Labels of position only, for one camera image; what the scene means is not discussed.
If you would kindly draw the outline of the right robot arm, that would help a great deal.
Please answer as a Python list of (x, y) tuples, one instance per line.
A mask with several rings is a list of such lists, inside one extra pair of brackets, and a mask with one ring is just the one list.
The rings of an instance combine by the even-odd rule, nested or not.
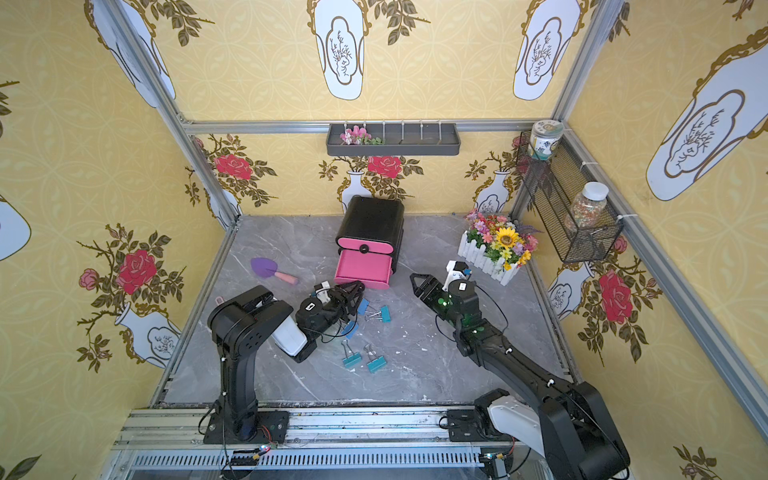
[(460, 353), (495, 374), (533, 408), (543, 453), (557, 479), (617, 479), (629, 476), (630, 456), (599, 391), (544, 369), (483, 317), (476, 283), (464, 262), (452, 264), (448, 284), (412, 273), (414, 295), (436, 317), (453, 325)]

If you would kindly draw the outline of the black pink drawer cabinet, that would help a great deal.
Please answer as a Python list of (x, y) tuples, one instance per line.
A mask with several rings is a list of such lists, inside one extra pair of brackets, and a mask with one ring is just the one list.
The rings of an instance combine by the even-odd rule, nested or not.
[(351, 199), (336, 236), (337, 284), (360, 281), (369, 289), (390, 287), (404, 234), (404, 212), (399, 200)]

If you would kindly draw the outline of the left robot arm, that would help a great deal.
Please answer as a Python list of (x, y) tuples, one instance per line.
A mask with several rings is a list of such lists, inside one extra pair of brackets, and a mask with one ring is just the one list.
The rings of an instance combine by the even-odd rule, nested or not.
[(289, 413), (258, 411), (258, 350), (272, 339), (296, 362), (305, 361), (331, 326), (342, 326), (358, 312), (364, 291), (360, 281), (335, 286), (323, 283), (294, 309), (257, 285), (215, 307), (208, 327), (220, 360), (221, 393), (204, 442), (284, 442)]

